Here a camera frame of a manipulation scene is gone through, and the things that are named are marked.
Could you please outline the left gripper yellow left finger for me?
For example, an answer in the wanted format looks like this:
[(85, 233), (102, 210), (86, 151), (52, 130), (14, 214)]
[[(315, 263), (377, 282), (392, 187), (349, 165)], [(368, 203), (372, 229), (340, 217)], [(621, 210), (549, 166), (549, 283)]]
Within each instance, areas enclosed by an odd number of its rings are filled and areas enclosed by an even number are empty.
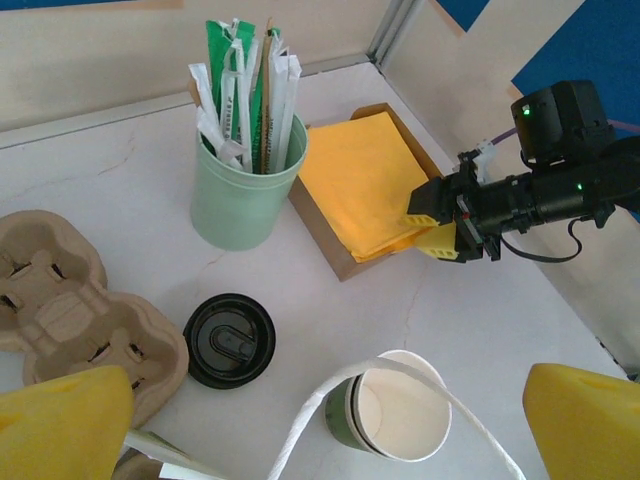
[(0, 394), (0, 480), (110, 480), (133, 405), (119, 366)]

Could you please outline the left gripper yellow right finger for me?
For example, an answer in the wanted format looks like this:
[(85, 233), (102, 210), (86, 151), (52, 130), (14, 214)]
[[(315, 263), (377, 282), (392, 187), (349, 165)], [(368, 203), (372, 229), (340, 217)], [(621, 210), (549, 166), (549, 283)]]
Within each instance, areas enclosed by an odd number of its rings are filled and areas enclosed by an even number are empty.
[(522, 403), (550, 480), (640, 480), (640, 384), (539, 363)]

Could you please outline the yellow paper napkin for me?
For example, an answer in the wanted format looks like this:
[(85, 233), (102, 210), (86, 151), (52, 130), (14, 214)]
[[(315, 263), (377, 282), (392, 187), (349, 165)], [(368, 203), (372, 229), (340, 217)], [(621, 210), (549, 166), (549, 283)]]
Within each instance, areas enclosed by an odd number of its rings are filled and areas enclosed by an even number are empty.
[(437, 227), (406, 219), (411, 193), (429, 177), (387, 111), (310, 128), (299, 177), (358, 263), (411, 248)]

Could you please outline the white paper bag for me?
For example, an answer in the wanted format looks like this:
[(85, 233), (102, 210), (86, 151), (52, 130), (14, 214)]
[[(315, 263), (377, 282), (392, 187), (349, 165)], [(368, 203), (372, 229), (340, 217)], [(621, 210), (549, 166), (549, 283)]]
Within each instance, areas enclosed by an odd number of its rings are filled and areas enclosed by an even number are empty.
[[(507, 453), (493, 434), (466, 405), (464, 405), (447, 389), (447, 387), (430, 379), (425, 373), (412, 366), (382, 357), (374, 357), (363, 362), (348, 365), (338, 370), (332, 377), (324, 381), (324, 383), (313, 391), (311, 396), (302, 405), (300, 411), (296, 415), (286, 440), (276, 457), (266, 480), (280, 479), (280, 476), (284, 471), (299, 438), (315, 412), (320, 407), (322, 401), (329, 395), (331, 390), (336, 388), (342, 381), (350, 377), (364, 374), (372, 369), (399, 372), (434, 391), (438, 396), (449, 402), (451, 406), (457, 409), (460, 414), (464, 416), (466, 420), (485, 438), (496, 456), (505, 465), (506, 469), (515, 480), (527, 480), (519, 465)], [(182, 450), (172, 446), (162, 437), (151, 432), (131, 429), (125, 435), (123, 446), (137, 450), (148, 458), (161, 462), (163, 464), (161, 470), (165, 473), (167, 478), (172, 480), (227, 480), (213, 468), (192, 459)]]

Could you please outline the brown cardboard tray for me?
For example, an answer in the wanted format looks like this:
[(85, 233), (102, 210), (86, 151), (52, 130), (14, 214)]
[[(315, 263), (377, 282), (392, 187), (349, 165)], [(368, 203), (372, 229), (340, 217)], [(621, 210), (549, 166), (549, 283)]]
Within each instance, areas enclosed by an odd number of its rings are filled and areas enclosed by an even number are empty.
[[(389, 112), (402, 138), (409, 146), (410, 151), (415, 156), (423, 171), (428, 175), (429, 180), (441, 176), (442, 173), (436, 166), (436, 163), (389, 104), (379, 103), (361, 107), (353, 113), (349, 120), (374, 115), (383, 111)], [(299, 173), (293, 183), (288, 198), (339, 280), (345, 281), (384, 259), (397, 254), (386, 254), (365, 263), (356, 262), (334, 234), (329, 223), (305, 188), (299, 177)]]

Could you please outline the brown pulp cup carrier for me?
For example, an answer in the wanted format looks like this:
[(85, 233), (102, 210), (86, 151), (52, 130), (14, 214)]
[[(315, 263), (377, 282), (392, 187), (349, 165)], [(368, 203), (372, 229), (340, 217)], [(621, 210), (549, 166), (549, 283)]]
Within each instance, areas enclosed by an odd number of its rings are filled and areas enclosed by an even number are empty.
[(24, 353), (25, 385), (122, 367), (135, 428), (177, 392), (189, 360), (178, 328), (144, 298), (109, 290), (97, 250), (44, 210), (0, 217), (0, 351)]

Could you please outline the white wrapped straw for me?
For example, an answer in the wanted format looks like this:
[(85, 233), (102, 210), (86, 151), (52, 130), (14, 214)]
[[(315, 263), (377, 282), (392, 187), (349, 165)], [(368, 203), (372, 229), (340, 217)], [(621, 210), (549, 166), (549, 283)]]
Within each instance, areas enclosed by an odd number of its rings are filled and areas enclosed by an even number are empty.
[(223, 164), (243, 171), (241, 162), (245, 148), (232, 139), (225, 139), (215, 116), (210, 116), (202, 107), (196, 110), (196, 122), (199, 132), (213, 147), (215, 156)]
[(299, 63), (298, 56), (290, 55), (288, 57), (285, 103), (282, 118), (282, 128), (280, 133), (279, 152), (276, 163), (278, 172), (284, 171), (286, 169), (286, 158), (291, 136), (293, 115), (298, 91), (298, 82), (301, 73), (302, 68)]
[(224, 144), (221, 159), (233, 168), (251, 173), (253, 160), (249, 145), (250, 129), (246, 100), (244, 49), (240, 39), (234, 39), (224, 57), (221, 87), (221, 126)]
[(197, 92), (198, 100), (194, 101), (194, 104), (197, 108), (202, 107), (208, 115), (215, 116), (219, 123), (217, 110), (210, 91), (210, 81), (206, 65), (204, 63), (195, 63), (190, 64), (188, 68), (192, 84), (195, 86), (195, 91)]
[(280, 149), (283, 113), (288, 76), (288, 50), (283, 46), (280, 30), (271, 29), (271, 47), (269, 53), (270, 80), (270, 134), (269, 134), (269, 172), (278, 171), (277, 159)]

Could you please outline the mint green holder cup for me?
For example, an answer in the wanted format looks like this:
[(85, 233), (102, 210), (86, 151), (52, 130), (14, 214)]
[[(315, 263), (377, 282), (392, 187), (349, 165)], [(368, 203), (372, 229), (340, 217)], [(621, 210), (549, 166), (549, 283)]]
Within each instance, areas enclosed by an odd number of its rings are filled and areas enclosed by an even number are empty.
[(286, 169), (276, 174), (245, 173), (224, 165), (197, 134), (190, 205), (197, 233), (226, 251), (250, 250), (263, 243), (274, 229), (307, 150), (307, 129), (297, 115), (293, 117)]

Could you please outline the black plastic cup lid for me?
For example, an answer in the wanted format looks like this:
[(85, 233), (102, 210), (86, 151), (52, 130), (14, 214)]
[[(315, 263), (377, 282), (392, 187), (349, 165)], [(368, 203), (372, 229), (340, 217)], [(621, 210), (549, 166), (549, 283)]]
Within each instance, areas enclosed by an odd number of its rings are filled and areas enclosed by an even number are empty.
[(204, 301), (189, 318), (186, 340), (188, 373), (218, 390), (242, 387), (258, 378), (276, 349), (276, 331), (267, 310), (240, 293)]

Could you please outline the wooden stirrer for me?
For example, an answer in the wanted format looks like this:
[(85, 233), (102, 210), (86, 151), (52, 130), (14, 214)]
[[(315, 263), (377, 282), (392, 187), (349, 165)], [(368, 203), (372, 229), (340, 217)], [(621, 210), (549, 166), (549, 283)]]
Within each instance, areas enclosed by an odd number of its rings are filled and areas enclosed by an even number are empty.
[(262, 126), (261, 126), (261, 173), (269, 171), (269, 131), (270, 131), (270, 67), (269, 58), (272, 45), (273, 19), (268, 18), (262, 48)]

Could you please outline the aluminium frame post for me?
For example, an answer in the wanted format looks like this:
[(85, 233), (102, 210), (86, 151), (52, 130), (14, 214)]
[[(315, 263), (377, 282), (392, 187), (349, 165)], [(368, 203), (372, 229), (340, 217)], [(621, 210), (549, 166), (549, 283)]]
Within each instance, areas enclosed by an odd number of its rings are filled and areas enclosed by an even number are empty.
[(424, 3), (425, 0), (391, 0), (366, 51), (367, 58), (382, 75)]

